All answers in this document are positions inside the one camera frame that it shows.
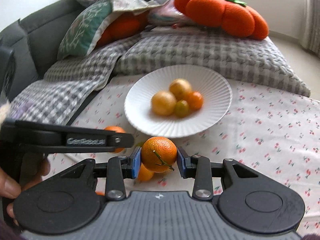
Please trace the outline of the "person's left hand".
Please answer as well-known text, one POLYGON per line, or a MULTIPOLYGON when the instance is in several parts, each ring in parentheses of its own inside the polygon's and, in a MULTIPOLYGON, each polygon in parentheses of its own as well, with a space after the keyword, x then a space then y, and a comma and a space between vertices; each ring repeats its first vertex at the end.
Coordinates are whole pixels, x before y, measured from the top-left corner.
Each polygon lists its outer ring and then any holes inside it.
POLYGON ((3 213, 4 224, 10 228, 15 228, 18 223, 13 211, 13 201, 21 194, 36 184, 43 181, 43 177, 50 172, 50 163, 47 158, 43 159, 36 169, 33 178, 24 186, 21 186, 16 180, 11 178, 1 168, 1 212, 3 213))

